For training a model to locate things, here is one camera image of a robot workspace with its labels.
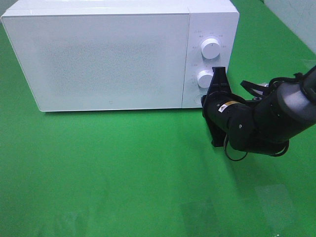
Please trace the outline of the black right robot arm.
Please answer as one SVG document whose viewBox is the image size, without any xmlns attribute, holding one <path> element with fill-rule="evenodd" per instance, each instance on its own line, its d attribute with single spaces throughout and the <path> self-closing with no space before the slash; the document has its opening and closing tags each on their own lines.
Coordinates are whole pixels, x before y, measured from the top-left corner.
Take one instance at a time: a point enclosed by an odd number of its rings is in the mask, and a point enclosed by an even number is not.
<svg viewBox="0 0 316 237">
<path fill-rule="evenodd" d="M 315 68 L 266 85 L 242 81 L 252 100 L 232 93 L 224 67 L 213 72 L 201 104 L 214 147 L 230 145 L 245 153 L 279 157 L 287 152 L 290 138 L 316 123 Z"/>
</svg>

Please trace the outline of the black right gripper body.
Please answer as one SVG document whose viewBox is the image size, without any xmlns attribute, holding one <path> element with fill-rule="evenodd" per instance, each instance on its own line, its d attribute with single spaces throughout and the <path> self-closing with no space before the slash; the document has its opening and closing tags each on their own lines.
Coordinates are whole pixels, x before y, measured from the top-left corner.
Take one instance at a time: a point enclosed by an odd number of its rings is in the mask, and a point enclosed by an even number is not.
<svg viewBox="0 0 316 237">
<path fill-rule="evenodd" d="M 226 137 L 233 149 L 249 151 L 255 131 L 253 111 L 236 96 L 215 93 L 201 99 L 202 115 L 214 147 L 223 147 Z"/>
</svg>

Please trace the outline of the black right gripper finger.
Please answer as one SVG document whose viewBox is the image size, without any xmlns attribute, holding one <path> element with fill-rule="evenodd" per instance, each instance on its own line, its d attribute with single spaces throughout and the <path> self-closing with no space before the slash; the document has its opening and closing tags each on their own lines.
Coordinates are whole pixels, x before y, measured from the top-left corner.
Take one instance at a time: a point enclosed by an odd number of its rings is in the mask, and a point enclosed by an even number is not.
<svg viewBox="0 0 316 237">
<path fill-rule="evenodd" d="M 226 75 L 225 67 L 213 67 L 213 77 L 207 91 L 207 95 L 215 93 L 231 94 L 231 88 Z"/>
</svg>

